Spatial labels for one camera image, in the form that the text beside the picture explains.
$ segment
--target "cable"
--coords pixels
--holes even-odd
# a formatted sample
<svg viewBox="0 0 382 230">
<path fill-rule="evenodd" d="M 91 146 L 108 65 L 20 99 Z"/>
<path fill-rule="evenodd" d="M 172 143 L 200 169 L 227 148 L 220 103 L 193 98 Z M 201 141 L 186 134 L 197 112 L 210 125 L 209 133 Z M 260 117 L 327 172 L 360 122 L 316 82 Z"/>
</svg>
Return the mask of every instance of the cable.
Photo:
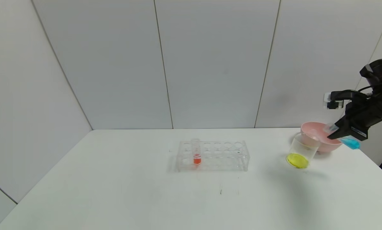
<svg viewBox="0 0 382 230">
<path fill-rule="evenodd" d="M 364 93 L 361 93 L 359 91 L 356 91 L 356 90 L 343 90 L 343 91 L 340 91 L 340 93 L 337 93 L 336 97 L 338 97 L 342 93 L 354 93 L 354 94 L 356 94 L 358 96 L 361 96 L 361 97 L 364 97 L 364 98 L 369 98 L 369 96 L 367 96 Z"/>
<path fill-rule="evenodd" d="M 334 100 L 335 100 L 335 101 L 350 100 L 350 101 L 352 101 L 352 102 L 354 102 L 354 103 L 363 105 L 363 103 L 361 103 L 360 101 L 358 101 L 357 98 L 353 98 L 353 97 L 343 96 L 343 97 L 335 98 Z"/>
<path fill-rule="evenodd" d="M 363 91 L 363 90 L 366 90 L 366 89 L 368 89 L 368 88 L 373 88 L 373 87 L 376 87 L 376 86 L 382 86 L 382 83 L 377 84 L 377 85 L 373 85 L 373 86 L 366 86 L 366 87 L 361 88 L 361 89 L 359 89 L 359 90 L 357 90 L 357 91 L 358 91 L 358 92 L 361 92 L 361 91 Z"/>
</svg>

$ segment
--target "black cable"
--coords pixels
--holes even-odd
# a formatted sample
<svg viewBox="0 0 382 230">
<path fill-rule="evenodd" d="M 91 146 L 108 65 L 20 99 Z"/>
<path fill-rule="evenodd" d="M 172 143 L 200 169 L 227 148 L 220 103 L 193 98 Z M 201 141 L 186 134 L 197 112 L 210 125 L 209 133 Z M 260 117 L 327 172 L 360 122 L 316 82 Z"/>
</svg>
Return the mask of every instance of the black cable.
<svg viewBox="0 0 382 230">
<path fill-rule="evenodd" d="M 359 91 L 356 91 L 356 90 L 343 90 L 343 91 L 340 91 L 340 93 L 337 93 L 336 97 L 339 96 L 342 93 L 355 93 L 358 96 L 361 96 L 361 97 L 364 97 L 364 98 L 369 98 L 369 96 L 367 96 L 364 93 L 361 93 Z"/>
<path fill-rule="evenodd" d="M 363 105 L 363 103 L 361 103 L 360 101 L 358 101 L 357 98 L 353 98 L 353 97 L 343 96 L 343 97 L 335 98 L 334 100 L 335 100 L 335 101 L 350 100 L 350 101 L 352 101 L 352 102 L 354 102 L 354 103 Z"/>
<path fill-rule="evenodd" d="M 363 90 L 366 90 L 366 89 L 368 89 L 368 88 L 373 88 L 373 87 L 376 87 L 376 86 L 382 86 L 382 83 L 380 83 L 380 84 L 376 84 L 376 85 L 373 85 L 373 86 L 366 86 L 366 87 L 361 88 L 361 89 L 359 89 L 359 90 L 357 90 L 357 91 L 358 91 L 358 92 L 361 92 L 361 91 L 363 91 Z"/>
<path fill-rule="evenodd" d="M 1 189 L 1 187 L 0 187 L 0 191 L 1 191 L 4 195 L 6 195 L 11 201 L 13 201 L 13 203 L 17 204 L 17 202 L 16 202 L 13 198 L 11 198 L 10 195 L 8 195 L 3 189 Z"/>
</svg>

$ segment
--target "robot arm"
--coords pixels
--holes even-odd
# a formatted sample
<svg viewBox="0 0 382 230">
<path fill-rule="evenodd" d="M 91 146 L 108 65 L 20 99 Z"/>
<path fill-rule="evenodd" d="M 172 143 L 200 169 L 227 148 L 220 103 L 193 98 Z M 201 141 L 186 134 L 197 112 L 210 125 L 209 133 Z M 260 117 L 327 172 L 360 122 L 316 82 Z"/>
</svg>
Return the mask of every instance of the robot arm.
<svg viewBox="0 0 382 230">
<path fill-rule="evenodd" d="M 363 67 L 360 75 L 367 79 L 370 86 L 359 91 L 343 90 L 325 94 L 327 109 L 343 108 L 344 100 L 351 101 L 346 105 L 345 115 L 335 123 L 339 129 L 330 134 L 329 139 L 351 135 L 360 141 L 366 140 L 369 128 L 382 121 L 382 59 Z M 361 93 L 367 88 L 372 88 L 372 93 Z"/>
</svg>

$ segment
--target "glass beaker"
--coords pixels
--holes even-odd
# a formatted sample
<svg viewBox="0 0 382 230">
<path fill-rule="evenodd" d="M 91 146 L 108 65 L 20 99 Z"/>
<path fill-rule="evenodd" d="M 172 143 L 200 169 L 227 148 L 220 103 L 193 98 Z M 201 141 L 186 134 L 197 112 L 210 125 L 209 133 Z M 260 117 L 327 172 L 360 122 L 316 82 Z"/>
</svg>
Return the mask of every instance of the glass beaker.
<svg viewBox="0 0 382 230">
<path fill-rule="evenodd" d="M 307 168 L 320 144 L 315 135 L 300 132 L 295 134 L 286 157 L 287 162 L 299 169 Z"/>
</svg>

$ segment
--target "red liquid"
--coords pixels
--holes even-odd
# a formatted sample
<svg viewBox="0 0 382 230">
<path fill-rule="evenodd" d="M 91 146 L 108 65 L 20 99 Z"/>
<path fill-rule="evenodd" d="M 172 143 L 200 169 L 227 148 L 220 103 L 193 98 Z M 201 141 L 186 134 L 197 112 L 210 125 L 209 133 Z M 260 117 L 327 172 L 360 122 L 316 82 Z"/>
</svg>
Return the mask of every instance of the red liquid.
<svg viewBox="0 0 382 230">
<path fill-rule="evenodd" d="M 194 164 L 199 165 L 201 163 L 201 155 L 200 154 L 195 154 L 194 155 Z"/>
</svg>

